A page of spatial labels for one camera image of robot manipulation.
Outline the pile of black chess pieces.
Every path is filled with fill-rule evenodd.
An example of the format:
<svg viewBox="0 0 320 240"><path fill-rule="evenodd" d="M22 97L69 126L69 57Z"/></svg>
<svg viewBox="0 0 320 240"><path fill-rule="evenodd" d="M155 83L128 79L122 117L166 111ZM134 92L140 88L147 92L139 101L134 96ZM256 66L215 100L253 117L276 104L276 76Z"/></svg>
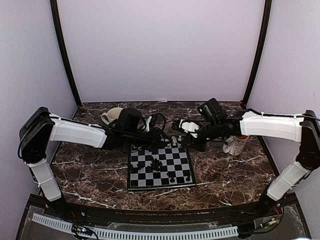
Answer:
<svg viewBox="0 0 320 240"><path fill-rule="evenodd" d="M154 178L175 176L173 159L164 159L160 156L132 156L128 163L128 175L153 174Z"/></svg>

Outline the black grey chess board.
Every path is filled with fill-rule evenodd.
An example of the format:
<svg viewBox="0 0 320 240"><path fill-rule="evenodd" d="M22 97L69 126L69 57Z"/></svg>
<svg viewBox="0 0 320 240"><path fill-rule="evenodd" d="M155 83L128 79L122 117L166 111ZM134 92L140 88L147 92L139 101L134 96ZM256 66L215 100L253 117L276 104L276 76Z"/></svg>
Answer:
<svg viewBox="0 0 320 240"><path fill-rule="evenodd" d="M132 145L127 168L127 190L130 192L197 185L189 151L179 145L169 144L152 151Z"/></svg>

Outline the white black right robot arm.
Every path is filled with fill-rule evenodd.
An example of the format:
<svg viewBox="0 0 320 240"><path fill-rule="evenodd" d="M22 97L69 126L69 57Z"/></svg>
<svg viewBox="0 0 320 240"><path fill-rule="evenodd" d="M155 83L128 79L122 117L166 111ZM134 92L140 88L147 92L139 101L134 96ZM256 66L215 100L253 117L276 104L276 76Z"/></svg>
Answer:
<svg viewBox="0 0 320 240"><path fill-rule="evenodd" d="M300 144L297 156L268 185L255 205L255 213L260 217L266 217L277 201L320 166L320 120L312 110L291 115L263 113L251 108L227 113L215 98L197 110L203 121L176 119L172 122L174 130L186 134L183 147L204 152L209 141L242 136L279 138Z"/></svg>

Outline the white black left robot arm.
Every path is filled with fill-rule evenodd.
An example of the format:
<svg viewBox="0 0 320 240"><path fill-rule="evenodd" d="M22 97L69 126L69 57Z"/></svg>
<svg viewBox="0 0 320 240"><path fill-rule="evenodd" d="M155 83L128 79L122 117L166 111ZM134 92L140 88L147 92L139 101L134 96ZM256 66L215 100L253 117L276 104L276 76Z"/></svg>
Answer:
<svg viewBox="0 0 320 240"><path fill-rule="evenodd" d="M19 131L17 156L28 166L51 210L58 217L67 218L71 208L47 160L48 145L58 143L107 151L134 145L152 150L165 142L165 128L157 126L157 118L158 114L144 118L139 110L125 108L115 119L99 125L67 119L40 107Z"/></svg>

